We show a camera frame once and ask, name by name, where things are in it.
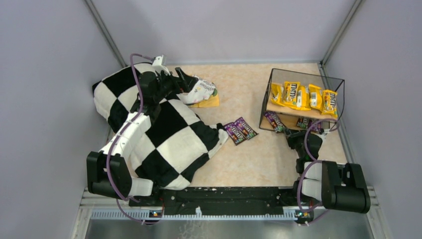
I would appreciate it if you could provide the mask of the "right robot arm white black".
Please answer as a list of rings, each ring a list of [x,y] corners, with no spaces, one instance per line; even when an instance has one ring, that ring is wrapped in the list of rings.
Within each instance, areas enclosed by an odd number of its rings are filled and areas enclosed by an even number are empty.
[[[302,200],[310,199],[316,202],[311,209],[323,206],[329,210],[369,212],[371,199],[361,165],[319,160],[321,133],[290,129],[284,133],[288,146],[299,156],[296,160],[299,178],[294,182],[293,192],[301,209]]]

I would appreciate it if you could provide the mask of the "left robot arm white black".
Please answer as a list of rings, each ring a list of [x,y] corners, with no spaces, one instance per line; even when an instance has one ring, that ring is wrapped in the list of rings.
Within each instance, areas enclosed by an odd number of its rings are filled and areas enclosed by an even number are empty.
[[[153,182],[130,175],[128,158],[137,142],[148,131],[161,111],[160,101],[170,93],[190,93],[198,77],[187,75],[177,67],[173,76],[167,67],[146,64],[146,70],[138,71],[135,65],[125,67],[118,73],[130,70],[138,93],[130,105],[130,111],[114,137],[99,151],[87,156],[88,191],[92,194],[128,201],[135,196],[150,196]],[[143,76],[153,74],[151,78]]]

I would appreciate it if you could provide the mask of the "yellow m&m bag front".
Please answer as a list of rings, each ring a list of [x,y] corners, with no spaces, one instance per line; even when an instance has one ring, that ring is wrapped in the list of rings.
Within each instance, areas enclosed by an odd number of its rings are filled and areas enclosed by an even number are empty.
[[[284,82],[283,103],[285,106],[297,108],[297,95],[300,85],[300,82]]]

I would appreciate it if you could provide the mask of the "yellow candy bag barcode side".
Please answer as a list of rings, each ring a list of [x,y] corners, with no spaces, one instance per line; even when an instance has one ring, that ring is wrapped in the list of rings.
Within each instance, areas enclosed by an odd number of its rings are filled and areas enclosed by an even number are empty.
[[[283,86],[280,84],[271,84],[271,97],[270,100],[273,104],[284,106],[283,103]]]

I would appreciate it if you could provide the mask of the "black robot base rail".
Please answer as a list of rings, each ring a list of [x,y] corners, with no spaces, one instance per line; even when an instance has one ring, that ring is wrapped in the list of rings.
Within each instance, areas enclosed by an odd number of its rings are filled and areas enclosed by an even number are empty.
[[[283,220],[306,224],[314,212],[299,209],[292,187],[188,187],[155,189],[136,196],[132,208],[149,209],[149,218],[194,220]]]

